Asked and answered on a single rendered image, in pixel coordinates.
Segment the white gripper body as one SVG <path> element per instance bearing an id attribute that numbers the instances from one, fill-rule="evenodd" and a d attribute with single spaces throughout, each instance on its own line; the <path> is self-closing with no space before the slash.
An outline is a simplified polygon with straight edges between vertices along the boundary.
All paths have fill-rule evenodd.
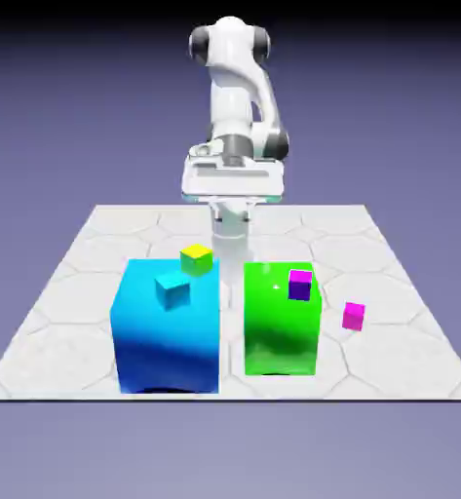
<path id="1" fill-rule="evenodd" d="M 242 167 L 228 167 L 220 156 L 188 156 L 181 192 L 185 198 L 201 202 L 219 198 L 277 201 L 284 194 L 284 164 L 246 158 Z"/>

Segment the small yellow cube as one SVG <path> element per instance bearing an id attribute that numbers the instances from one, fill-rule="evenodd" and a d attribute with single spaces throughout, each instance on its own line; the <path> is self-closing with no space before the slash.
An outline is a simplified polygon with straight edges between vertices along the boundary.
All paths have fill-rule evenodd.
<path id="1" fill-rule="evenodd" d="M 192 277 L 209 273 L 213 265 L 213 253 L 208 247 L 193 244 L 180 251 L 181 271 Z"/>

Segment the small purple cube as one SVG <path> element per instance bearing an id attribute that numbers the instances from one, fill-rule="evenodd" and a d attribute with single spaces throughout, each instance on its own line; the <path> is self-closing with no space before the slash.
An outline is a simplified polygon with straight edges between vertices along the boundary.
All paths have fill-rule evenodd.
<path id="1" fill-rule="evenodd" d="M 288 274 L 288 299 L 309 301 L 312 282 L 311 270 L 291 269 Z"/>

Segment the small cyan cube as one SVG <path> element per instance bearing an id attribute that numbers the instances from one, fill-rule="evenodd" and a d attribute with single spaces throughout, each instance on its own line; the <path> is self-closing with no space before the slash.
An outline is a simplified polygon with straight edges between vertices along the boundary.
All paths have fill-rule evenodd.
<path id="1" fill-rule="evenodd" d="M 180 271 L 156 276 L 155 289 L 158 301 L 165 310 L 172 310 L 190 302 L 190 280 Z"/>

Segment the small magenta cube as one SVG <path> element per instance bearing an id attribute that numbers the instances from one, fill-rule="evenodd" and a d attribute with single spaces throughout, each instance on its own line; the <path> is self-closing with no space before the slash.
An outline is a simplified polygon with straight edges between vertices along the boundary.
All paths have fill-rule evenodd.
<path id="1" fill-rule="evenodd" d="M 343 311 L 342 327 L 352 331 L 361 331 L 364 318 L 365 306 L 363 304 L 347 302 Z"/>

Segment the large green box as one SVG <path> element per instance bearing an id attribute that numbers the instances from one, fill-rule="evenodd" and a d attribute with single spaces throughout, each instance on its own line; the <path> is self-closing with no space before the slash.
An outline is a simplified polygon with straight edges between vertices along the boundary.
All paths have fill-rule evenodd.
<path id="1" fill-rule="evenodd" d="M 309 301 L 288 299 L 291 269 L 311 270 Z M 244 267 L 245 375 L 316 374 L 322 297 L 313 264 L 254 261 Z"/>

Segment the large blue box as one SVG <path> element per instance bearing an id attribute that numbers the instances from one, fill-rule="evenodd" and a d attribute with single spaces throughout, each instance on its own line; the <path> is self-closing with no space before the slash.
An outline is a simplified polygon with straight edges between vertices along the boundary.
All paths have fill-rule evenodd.
<path id="1" fill-rule="evenodd" d="M 180 271 L 177 259 L 131 259 L 110 309 L 120 390 L 124 394 L 219 388 L 219 261 L 190 280 L 190 302 L 165 310 L 155 277 Z"/>

